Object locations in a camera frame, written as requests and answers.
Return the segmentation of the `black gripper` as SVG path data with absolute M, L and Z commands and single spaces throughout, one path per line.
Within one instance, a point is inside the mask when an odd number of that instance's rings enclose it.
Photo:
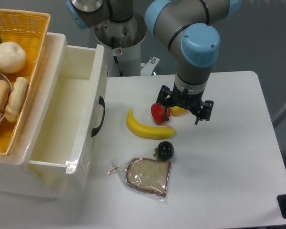
M 196 116 L 196 125 L 199 121 L 209 121 L 214 106 L 214 101 L 202 101 L 203 93 L 204 90 L 195 94 L 192 90 L 187 88 L 181 87 L 179 89 L 176 82 L 174 83 L 174 87 L 171 93 L 169 87 L 162 85 L 158 93 L 156 103 L 160 104 L 164 108 L 163 120 L 169 121 L 169 107 L 178 106 L 186 110 L 194 111 Z

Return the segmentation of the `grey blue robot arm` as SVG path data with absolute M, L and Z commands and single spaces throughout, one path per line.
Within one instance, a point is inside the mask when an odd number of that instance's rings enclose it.
M 68 0 L 66 5 L 81 29 L 94 27 L 98 41 L 109 49 L 119 76 L 130 65 L 126 51 L 139 46 L 150 32 L 177 60 L 173 89 L 162 86 L 156 102 L 178 106 L 197 121 L 209 120 L 213 101 L 202 95 L 219 55 L 221 38 L 212 23 L 241 7 L 239 0 L 155 0 L 141 16 L 131 0 Z

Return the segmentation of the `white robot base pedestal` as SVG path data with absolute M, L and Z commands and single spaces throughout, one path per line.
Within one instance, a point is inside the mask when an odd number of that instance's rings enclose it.
M 141 43 L 147 34 L 143 17 L 134 13 L 126 22 L 103 21 L 94 27 L 98 43 L 104 46 L 109 77 L 139 76 Z

